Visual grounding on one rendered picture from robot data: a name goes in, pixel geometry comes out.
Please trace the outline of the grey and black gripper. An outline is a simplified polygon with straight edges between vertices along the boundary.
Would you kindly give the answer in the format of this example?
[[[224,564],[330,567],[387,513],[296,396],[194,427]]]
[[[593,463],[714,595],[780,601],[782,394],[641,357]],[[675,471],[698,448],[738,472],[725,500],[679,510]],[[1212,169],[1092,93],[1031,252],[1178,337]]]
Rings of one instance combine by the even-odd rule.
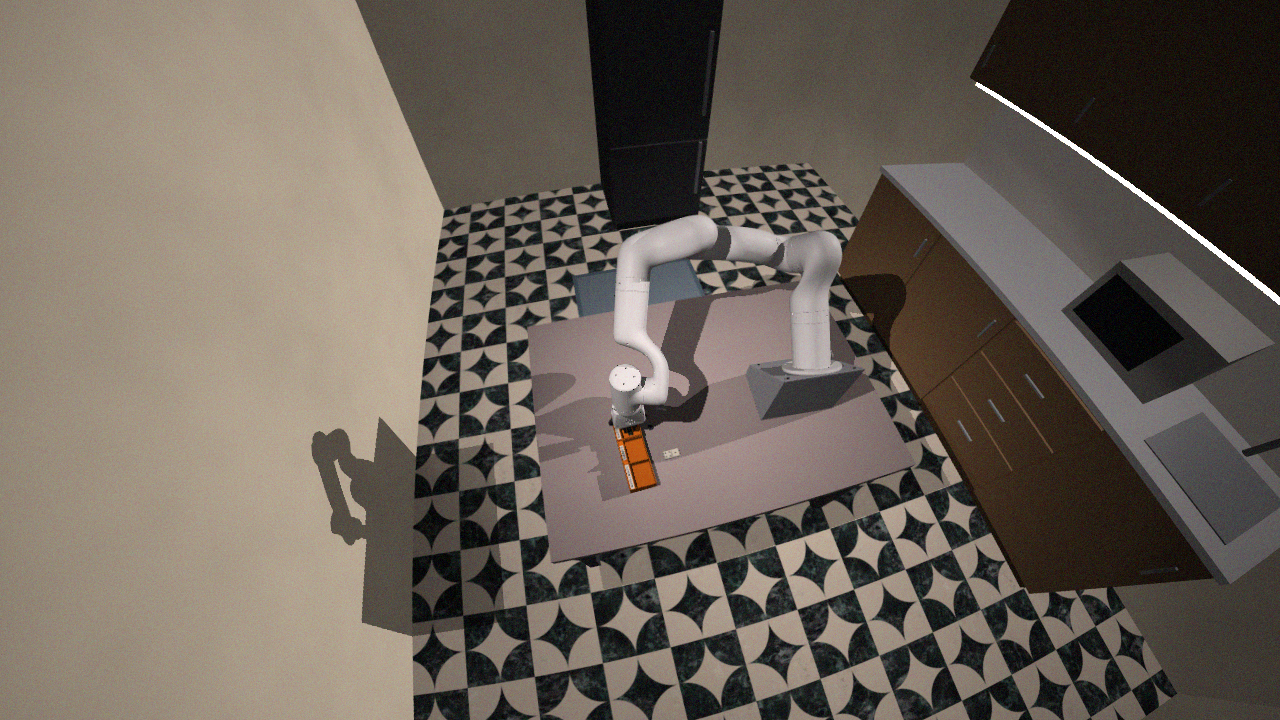
[[[645,421],[645,416],[648,416],[646,411],[644,411],[643,405],[640,410],[632,416],[622,416],[611,407],[611,415],[612,414],[613,416],[611,418],[609,427],[614,425],[616,429],[623,428],[622,430],[625,430],[625,433],[626,433],[625,427],[634,427],[634,430],[636,430],[637,424]]]

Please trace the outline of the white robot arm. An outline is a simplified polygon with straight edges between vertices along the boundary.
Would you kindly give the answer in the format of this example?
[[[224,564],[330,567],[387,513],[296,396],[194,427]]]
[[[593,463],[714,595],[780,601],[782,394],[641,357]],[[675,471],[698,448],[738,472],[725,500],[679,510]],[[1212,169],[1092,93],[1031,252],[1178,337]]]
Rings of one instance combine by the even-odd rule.
[[[643,377],[630,364],[611,372],[612,409],[620,415],[631,416],[641,405],[666,404],[669,368],[660,348],[646,334],[649,284],[652,268],[680,259],[755,263],[780,272],[803,273],[790,295],[792,361],[785,363],[782,370],[822,375],[842,369],[841,363],[831,360],[833,354],[829,351],[828,293],[842,260],[835,234],[813,231],[778,236],[741,225],[716,227],[709,217],[684,217],[632,234],[620,247],[614,341],[644,354],[653,366],[652,377]]]

